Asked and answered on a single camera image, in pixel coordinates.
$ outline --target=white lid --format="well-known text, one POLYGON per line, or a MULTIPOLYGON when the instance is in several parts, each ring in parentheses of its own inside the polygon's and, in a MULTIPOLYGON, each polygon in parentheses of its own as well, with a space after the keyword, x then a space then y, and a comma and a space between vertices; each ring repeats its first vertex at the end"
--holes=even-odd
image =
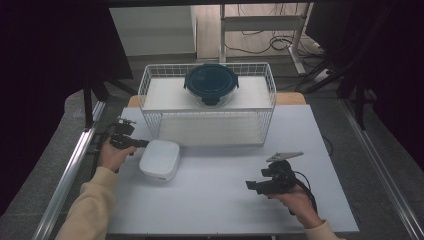
POLYGON ((175 174, 178 166, 180 147, 171 141, 153 140, 147 145, 140 161, 140 169, 146 175, 166 178, 175 174))

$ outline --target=wire mesh basket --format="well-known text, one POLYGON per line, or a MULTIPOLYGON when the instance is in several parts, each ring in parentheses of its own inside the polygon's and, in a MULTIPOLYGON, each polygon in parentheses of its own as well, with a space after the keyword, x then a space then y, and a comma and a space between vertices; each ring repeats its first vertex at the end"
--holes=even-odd
POLYGON ((181 146, 263 145, 276 102, 268 63, 221 64, 238 75, 240 87, 218 108, 199 105, 184 89, 186 74, 200 65, 146 67, 138 101, 151 135, 181 146))

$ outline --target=wall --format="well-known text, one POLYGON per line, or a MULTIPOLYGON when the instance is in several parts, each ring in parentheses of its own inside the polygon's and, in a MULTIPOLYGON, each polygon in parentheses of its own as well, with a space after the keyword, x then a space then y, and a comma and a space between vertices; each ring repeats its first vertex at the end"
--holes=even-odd
POLYGON ((110 9, 127 56, 195 52, 190 6, 110 9))

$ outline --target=white table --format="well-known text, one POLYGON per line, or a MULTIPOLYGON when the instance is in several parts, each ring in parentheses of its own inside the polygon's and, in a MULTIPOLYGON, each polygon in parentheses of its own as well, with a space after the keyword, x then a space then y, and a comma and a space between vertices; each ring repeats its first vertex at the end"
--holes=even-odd
MULTIPOLYGON (((122 117, 136 120, 133 138, 151 139, 139 108, 122 117)), ((108 232, 137 235, 280 235, 303 228, 277 200, 246 188, 263 181, 260 169, 275 152, 303 151, 289 159, 307 176, 320 216, 336 232, 359 231, 309 105, 276 106, 262 147, 182 148, 170 182, 144 176, 138 168, 143 149, 119 171, 117 205, 108 232)))

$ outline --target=hand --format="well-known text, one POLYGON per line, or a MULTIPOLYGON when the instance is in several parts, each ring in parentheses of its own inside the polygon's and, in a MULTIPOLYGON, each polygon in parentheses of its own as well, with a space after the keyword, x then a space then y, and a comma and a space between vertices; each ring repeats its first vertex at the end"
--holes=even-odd
POLYGON ((311 201, 299 185, 296 185, 289 193, 270 194, 267 197, 280 200, 284 206, 296 214, 297 220, 306 229, 315 228, 324 223, 313 209, 311 201))
POLYGON ((99 166, 116 172, 116 170, 118 170, 119 167, 124 163, 128 154, 135 152, 137 148, 132 146, 120 150, 110 145, 109 141, 110 137, 106 139, 102 145, 99 157, 99 166))

